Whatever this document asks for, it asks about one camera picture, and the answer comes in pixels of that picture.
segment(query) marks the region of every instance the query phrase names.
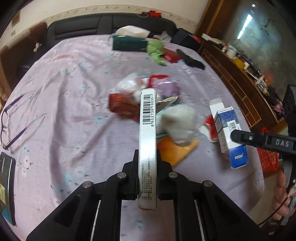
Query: green plush toy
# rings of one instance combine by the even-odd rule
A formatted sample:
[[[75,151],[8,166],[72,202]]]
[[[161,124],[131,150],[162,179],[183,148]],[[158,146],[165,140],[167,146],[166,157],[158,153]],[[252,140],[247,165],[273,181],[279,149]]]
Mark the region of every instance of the green plush toy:
[[[163,51],[163,43],[158,39],[152,39],[147,44],[147,53],[151,56],[151,58],[156,62],[157,64],[164,65],[165,61],[161,57],[164,54]]]

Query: metal screw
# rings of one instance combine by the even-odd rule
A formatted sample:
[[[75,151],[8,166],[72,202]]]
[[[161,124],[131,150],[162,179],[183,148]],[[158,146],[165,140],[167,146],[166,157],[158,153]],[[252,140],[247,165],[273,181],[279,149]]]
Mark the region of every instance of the metal screw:
[[[90,181],[86,181],[86,182],[82,183],[82,186],[84,188],[89,188],[91,186],[91,182]]]
[[[205,180],[205,181],[204,181],[204,185],[205,185],[206,187],[210,188],[211,186],[213,186],[213,183],[212,183],[211,181],[209,181],[209,180]]]
[[[124,172],[120,172],[120,173],[117,174],[117,177],[118,178],[125,178],[126,174]]]
[[[176,172],[170,172],[168,174],[168,176],[171,177],[171,178],[176,178],[178,176],[178,173],[176,173]]]

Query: pink bedsheet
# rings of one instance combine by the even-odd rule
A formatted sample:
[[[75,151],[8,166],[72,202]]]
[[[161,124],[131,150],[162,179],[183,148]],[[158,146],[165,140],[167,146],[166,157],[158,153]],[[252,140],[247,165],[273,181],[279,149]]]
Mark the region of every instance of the pink bedsheet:
[[[196,109],[197,127],[210,114],[209,101],[219,97],[225,106],[234,107],[242,130],[249,131],[230,92],[193,50],[166,44],[202,61],[204,71],[183,61],[160,66],[147,53],[111,51],[107,38],[95,35],[60,42],[32,66],[7,102],[26,93],[10,110],[10,137],[36,116],[47,113],[10,151],[4,151],[17,162],[17,225],[12,230],[22,240],[82,182],[105,181],[132,160],[139,146],[139,124],[120,119],[107,107],[109,93],[133,72],[169,75],[181,88],[180,101]],[[264,189],[256,149],[247,148],[248,165],[231,170],[219,144],[199,133],[196,138],[198,147],[174,170],[189,180],[212,180],[248,213]],[[123,201],[120,233],[121,240],[128,241],[174,240],[172,202],[161,201],[155,211],[144,211],[136,201]]]

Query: purple eyeglass frame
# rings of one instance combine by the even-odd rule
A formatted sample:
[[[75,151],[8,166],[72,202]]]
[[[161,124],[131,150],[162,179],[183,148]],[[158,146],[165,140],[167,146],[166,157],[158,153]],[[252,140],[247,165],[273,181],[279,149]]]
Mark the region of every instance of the purple eyeglass frame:
[[[21,96],[19,96],[18,98],[16,98],[11,104],[9,104],[2,112],[1,114],[1,132],[0,132],[0,140],[1,140],[1,146],[3,147],[3,149],[5,150],[8,150],[11,145],[17,140],[19,139],[19,137],[29,128],[30,125],[32,125],[36,120],[38,120],[39,118],[41,117],[45,117],[47,115],[47,113],[44,113],[40,116],[38,116],[36,119],[34,119],[32,122],[30,122],[28,125],[25,126],[25,128],[23,130],[21,130],[21,132],[19,134],[16,135],[15,138],[13,138],[11,141],[9,141],[9,136],[8,136],[8,132],[6,130],[4,130],[4,128],[7,128],[8,129],[8,124],[7,126],[4,126],[3,125],[3,114],[4,112],[7,114],[8,116],[8,122],[9,122],[9,114],[7,113],[7,111],[15,104],[17,103],[22,97],[24,96],[24,94],[22,94]],[[5,135],[7,136],[8,138],[8,144],[4,144],[3,141],[2,141],[2,133],[5,133]]]

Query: eyeglasses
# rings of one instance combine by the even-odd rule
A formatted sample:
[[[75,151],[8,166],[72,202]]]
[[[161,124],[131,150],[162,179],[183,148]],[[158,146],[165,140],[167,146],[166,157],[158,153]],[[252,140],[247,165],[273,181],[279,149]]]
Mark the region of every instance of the eyeglasses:
[[[19,137],[31,126],[36,120],[40,119],[41,117],[45,117],[47,113],[44,113],[43,115],[38,116],[36,119],[34,119],[31,123],[26,125],[26,127],[16,135],[15,138],[13,138],[11,141],[9,140],[9,135],[8,135],[8,122],[9,122],[9,114],[7,111],[15,104],[17,103],[22,97],[24,96],[21,95],[20,97],[16,98],[11,104],[9,104],[2,112],[1,115],[1,134],[0,134],[0,140],[1,140],[1,146],[3,149],[8,150],[11,145],[19,139]]]

